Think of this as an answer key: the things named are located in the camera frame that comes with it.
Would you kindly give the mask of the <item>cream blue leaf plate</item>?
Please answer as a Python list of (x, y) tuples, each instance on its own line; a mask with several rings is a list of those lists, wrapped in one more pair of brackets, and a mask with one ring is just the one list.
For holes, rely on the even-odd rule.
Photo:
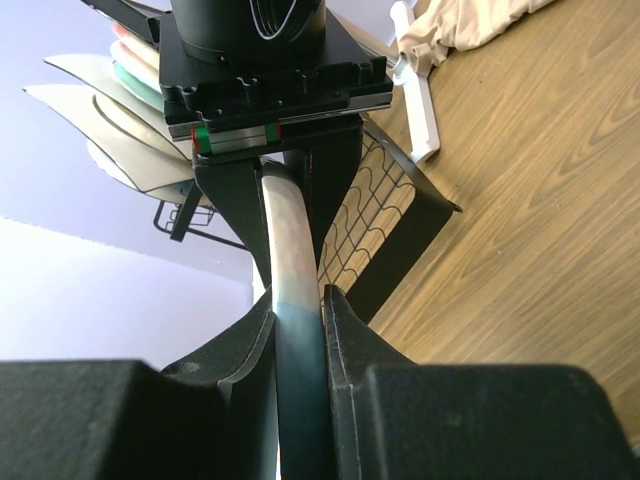
[(333, 479), (327, 363), (312, 236), (300, 189), (272, 169), (262, 177), (275, 314), (280, 474)]

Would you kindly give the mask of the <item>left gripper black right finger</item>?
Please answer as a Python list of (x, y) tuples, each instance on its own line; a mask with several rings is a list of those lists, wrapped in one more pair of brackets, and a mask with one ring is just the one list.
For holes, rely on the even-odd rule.
[(561, 364), (429, 364), (324, 293), (341, 479), (635, 479), (604, 389)]

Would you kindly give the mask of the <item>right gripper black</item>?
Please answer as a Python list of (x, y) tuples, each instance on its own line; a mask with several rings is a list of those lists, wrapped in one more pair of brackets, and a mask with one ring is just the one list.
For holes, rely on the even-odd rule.
[[(170, 138), (386, 108), (384, 55), (366, 51), (322, 1), (175, 1), (157, 20), (159, 87)], [(301, 188), (315, 259), (361, 162), (363, 120), (282, 127), (284, 161)], [(270, 286), (262, 164), (257, 156), (192, 158), (194, 181), (170, 238), (181, 241), (205, 196)]]

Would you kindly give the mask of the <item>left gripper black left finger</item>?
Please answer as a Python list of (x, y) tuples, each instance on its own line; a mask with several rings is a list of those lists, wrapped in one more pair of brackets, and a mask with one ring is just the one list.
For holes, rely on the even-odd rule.
[(274, 316), (238, 322), (156, 370), (137, 360), (5, 362), (5, 479), (272, 479)]

